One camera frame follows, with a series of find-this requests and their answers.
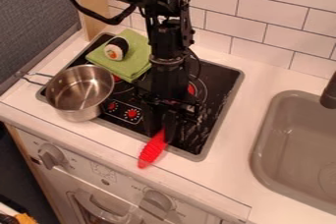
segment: tile wall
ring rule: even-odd
[[[127,5],[110,0],[110,12]],[[336,0],[192,0],[196,43],[323,78],[336,71]],[[144,30],[139,13],[124,25]]]

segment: white countertop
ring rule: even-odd
[[[110,31],[118,33],[122,29],[117,27]],[[54,75],[87,45],[79,32],[52,52],[34,71]],[[220,195],[233,198],[252,208],[249,220],[253,223],[334,224],[336,216],[264,187],[253,176],[249,166],[252,145],[272,97],[289,89],[321,94],[327,80],[205,48],[194,47],[194,51],[202,59],[239,69],[245,74],[212,148],[201,162],[165,152],[155,166],[140,170],[136,158],[143,142],[92,122],[69,123],[62,120],[51,106],[35,98],[40,86],[25,81],[17,82],[0,97],[0,119],[79,151],[89,150],[90,155],[104,159],[105,163],[116,164],[133,174],[193,196],[218,211],[232,207],[229,211],[239,212],[239,206],[226,205]],[[43,81],[41,77],[33,79]],[[182,182],[178,176],[208,190],[197,190],[195,193],[195,188],[188,186],[187,180]]]

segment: black stove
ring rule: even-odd
[[[103,33],[84,52],[82,52],[67,68],[89,64],[85,56],[113,37]],[[191,76],[196,74],[197,62],[191,60]],[[176,139],[168,147],[168,151],[175,152],[193,160],[203,158],[214,138],[216,128],[223,120],[230,103],[242,79],[237,70],[201,61],[201,74],[198,80],[190,82],[189,93],[195,95],[201,102],[198,123],[186,123]],[[103,113],[97,122],[103,126],[110,124],[127,129],[126,132],[136,132],[138,136],[146,137],[142,123],[140,101],[135,97],[136,88],[115,77],[115,88],[103,104]]]

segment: red handle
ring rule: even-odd
[[[161,154],[161,152],[167,146],[167,143],[164,141],[164,137],[165,131],[162,129],[147,143],[139,157],[139,168],[143,169],[147,167],[149,164],[153,163]]]

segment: faucet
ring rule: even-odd
[[[336,109],[336,72],[324,89],[319,102],[328,109]]]

